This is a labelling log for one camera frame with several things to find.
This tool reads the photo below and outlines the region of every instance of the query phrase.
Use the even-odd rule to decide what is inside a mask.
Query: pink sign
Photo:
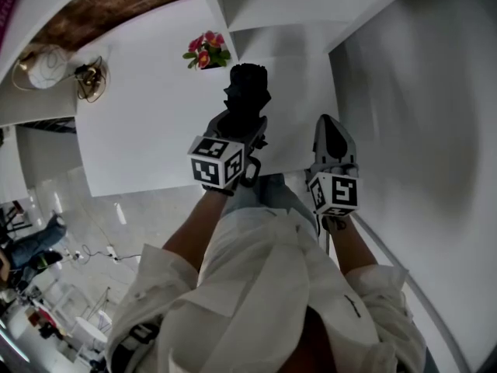
[[[7,29],[10,14],[15,0],[0,0],[0,50],[2,49],[2,41]]]

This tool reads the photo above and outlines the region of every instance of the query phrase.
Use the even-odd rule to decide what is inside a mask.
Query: jeans
[[[283,174],[259,177],[253,188],[239,185],[235,195],[228,198],[221,217],[245,207],[284,208],[287,212],[293,208],[316,229],[314,215],[285,185]]]
[[[59,225],[57,215],[54,215],[45,229],[8,246],[5,249],[5,254],[10,260],[12,269],[19,269],[27,264],[32,257],[55,245],[64,237],[66,231],[66,227]]]

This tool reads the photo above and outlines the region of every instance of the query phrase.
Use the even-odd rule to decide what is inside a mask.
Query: brick wall
[[[73,0],[43,27],[30,47],[58,44],[68,51],[76,51],[113,27],[174,1]]]

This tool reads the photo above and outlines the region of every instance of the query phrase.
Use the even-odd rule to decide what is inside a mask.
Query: power outlet
[[[113,260],[113,262],[115,264],[118,264],[120,263],[120,261],[117,259],[117,253],[116,253],[116,250],[114,250],[114,248],[112,246],[107,246],[107,251],[109,252],[109,254],[111,255],[111,259]]]

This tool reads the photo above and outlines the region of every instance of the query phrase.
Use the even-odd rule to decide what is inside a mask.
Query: fiducial marker cube
[[[359,208],[359,179],[318,173],[309,182],[317,214],[345,217]]]
[[[240,142],[195,137],[188,151],[193,178],[209,187],[224,189],[243,173],[244,149]]]

